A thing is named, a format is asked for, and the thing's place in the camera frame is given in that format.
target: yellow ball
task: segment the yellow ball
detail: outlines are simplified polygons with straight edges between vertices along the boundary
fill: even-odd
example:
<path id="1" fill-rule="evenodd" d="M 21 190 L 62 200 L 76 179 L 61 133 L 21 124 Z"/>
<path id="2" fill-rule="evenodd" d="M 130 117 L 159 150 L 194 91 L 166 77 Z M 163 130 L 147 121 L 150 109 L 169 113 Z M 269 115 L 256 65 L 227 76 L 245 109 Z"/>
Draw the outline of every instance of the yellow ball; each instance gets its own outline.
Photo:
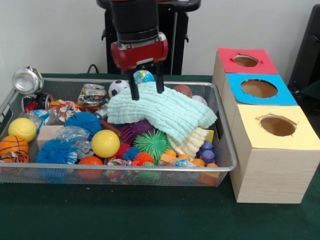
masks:
<path id="1" fill-rule="evenodd" d="M 100 158 L 110 158 L 115 155 L 120 148 L 120 139 L 111 130 L 98 131 L 91 141 L 94 154 Z"/>
<path id="2" fill-rule="evenodd" d="M 20 136 L 30 143 L 37 135 L 37 127 L 28 118 L 17 118 L 8 128 L 9 135 Z"/>

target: light blue towel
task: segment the light blue towel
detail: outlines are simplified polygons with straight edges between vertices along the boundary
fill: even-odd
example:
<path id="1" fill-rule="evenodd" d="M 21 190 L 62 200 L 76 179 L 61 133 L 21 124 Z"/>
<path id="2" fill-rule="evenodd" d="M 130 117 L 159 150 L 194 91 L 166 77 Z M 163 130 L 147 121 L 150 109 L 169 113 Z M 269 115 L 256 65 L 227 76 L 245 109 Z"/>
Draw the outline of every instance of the light blue towel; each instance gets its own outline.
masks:
<path id="1" fill-rule="evenodd" d="M 132 100 L 129 88 L 111 98 L 107 107 L 109 123 L 130 124 L 147 119 L 182 143 L 196 127 L 207 129 L 217 120 L 209 107 L 175 90 L 165 87 L 158 94 L 155 82 L 139 84 L 138 88 L 138 101 Z"/>

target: white wall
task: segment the white wall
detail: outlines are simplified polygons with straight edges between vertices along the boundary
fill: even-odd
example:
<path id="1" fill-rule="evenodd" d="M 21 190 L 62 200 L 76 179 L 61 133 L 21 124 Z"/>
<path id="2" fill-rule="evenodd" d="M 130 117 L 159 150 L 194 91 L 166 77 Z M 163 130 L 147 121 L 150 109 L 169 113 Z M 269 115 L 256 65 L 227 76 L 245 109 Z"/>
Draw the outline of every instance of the white wall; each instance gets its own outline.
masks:
<path id="1" fill-rule="evenodd" d="M 289 80 L 317 0 L 202 0 L 189 14 L 183 74 L 211 75 L 217 47 L 267 49 Z M 95 0 L 0 0 L 0 102 L 11 76 L 33 65 L 43 73 L 106 72 L 104 10 Z"/>

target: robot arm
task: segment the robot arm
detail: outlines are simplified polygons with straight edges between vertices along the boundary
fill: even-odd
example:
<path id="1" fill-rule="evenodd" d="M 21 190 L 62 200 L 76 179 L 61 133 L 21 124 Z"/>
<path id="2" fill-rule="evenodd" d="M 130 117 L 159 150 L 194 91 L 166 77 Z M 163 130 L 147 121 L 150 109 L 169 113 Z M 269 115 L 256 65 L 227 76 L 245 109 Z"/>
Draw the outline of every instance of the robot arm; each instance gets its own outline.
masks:
<path id="1" fill-rule="evenodd" d="M 139 100 L 135 71 L 156 66 L 156 88 L 164 91 L 162 62 L 168 55 L 168 41 L 159 32 L 158 7 L 168 12 L 191 12 L 200 7 L 201 0 L 96 0 L 100 7 L 110 4 L 117 42 L 112 43 L 116 66 L 129 76 L 133 100 Z"/>

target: towel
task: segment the towel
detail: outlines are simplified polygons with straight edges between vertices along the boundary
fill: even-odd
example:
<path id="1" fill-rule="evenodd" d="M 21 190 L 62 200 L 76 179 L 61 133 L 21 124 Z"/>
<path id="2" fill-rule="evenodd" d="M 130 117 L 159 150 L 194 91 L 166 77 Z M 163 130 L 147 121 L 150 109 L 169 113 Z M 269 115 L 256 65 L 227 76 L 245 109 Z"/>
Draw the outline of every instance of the towel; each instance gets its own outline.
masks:
<path id="1" fill-rule="evenodd" d="M 209 132 L 207 130 L 196 127 L 182 143 L 177 143 L 169 135 L 167 135 L 167 138 L 171 147 L 178 155 L 187 154 L 194 159 L 208 135 Z"/>
<path id="2" fill-rule="evenodd" d="M 168 87 L 161 94 L 157 93 L 155 82 L 139 84 L 138 89 L 138 101 L 132 100 L 129 88 L 111 98 L 107 108 L 109 123 L 130 124 L 147 119 L 182 143 L 196 127 L 207 129 L 217 120 L 209 107 Z"/>

